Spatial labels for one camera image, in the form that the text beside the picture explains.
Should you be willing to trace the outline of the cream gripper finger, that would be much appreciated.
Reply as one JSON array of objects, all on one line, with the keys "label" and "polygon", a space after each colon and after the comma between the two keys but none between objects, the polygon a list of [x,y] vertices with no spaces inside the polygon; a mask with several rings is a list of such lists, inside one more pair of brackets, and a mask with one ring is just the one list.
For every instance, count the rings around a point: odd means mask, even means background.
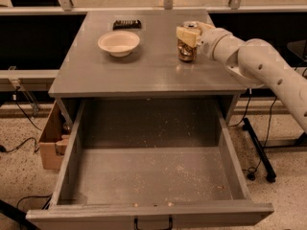
[{"label": "cream gripper finger", "polygon": [[200,28],[200,30],[201,30],[202,32],[205,32],[205,31],[214,29],[214,26],[211,25],[211,24],[208,24],[208,23],[204,23],[204,22],[198,21],[197,24],[198,24],[198,27]]},{"label": "cream gripper finger", "polygon": [[199,28],[177,27],[177,38],[188,46],[195,48],[201,36]]}]

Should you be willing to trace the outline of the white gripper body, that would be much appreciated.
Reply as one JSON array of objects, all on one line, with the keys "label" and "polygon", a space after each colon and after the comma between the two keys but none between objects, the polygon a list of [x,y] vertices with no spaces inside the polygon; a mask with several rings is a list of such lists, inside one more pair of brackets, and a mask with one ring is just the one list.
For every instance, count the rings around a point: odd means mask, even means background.
[{"label": "white gripper body", "polygon": [[201,52],[211,60],[228,60],[231,56],[232,33],[222,28],[211,28],[201,34]]}]

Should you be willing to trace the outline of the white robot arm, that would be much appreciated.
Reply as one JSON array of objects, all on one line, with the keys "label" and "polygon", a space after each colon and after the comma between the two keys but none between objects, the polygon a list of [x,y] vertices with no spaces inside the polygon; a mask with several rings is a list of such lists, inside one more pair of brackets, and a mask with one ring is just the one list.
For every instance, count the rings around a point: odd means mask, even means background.
[{"label": "white robot arm", "polygon": [[176,34],[180,50],[197,50],[219,62],[247,88],[267,86],[307,131],[307,79],[270,43],[258,38],[244,41],[228,30],[200,21],[184,22]]}]

